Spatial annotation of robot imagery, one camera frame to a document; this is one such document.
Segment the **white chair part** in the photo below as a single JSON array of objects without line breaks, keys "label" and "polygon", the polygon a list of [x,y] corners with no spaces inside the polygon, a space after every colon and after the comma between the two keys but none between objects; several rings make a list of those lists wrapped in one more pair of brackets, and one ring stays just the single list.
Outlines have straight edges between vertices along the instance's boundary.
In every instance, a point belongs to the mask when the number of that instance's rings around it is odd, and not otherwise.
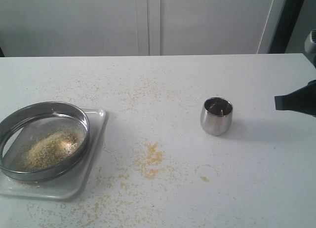
[{"label": "white chair part", "polygon": [[308,54],[316,53],[316,29],[311,30],[304,42],[304,50]]}]

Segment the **stainless steel cup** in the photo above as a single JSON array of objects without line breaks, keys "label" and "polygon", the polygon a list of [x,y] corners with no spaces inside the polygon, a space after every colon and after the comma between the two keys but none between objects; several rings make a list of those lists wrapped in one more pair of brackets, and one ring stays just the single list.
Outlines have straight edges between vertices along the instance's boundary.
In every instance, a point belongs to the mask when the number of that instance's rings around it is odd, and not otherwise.
[{"label": "stainless steel cup", "polygon": [[208,98],[203,103],[200,114],[202,129],[212,136],[224,134],[232,124],[233,109],[232,103],[224,98]]}]

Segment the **round steel mesh sieve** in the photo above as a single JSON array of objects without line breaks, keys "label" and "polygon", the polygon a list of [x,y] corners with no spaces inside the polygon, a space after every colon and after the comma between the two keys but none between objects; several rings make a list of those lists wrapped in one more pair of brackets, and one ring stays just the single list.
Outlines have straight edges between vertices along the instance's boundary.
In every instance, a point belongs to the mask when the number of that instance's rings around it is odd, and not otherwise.
[{"label": "round steel mesh sieve", "polygon": [[89,139],[82,109],[63,102],[26,106],[0,123],[0,169],[22,182],[57,178],[82,160]]}]

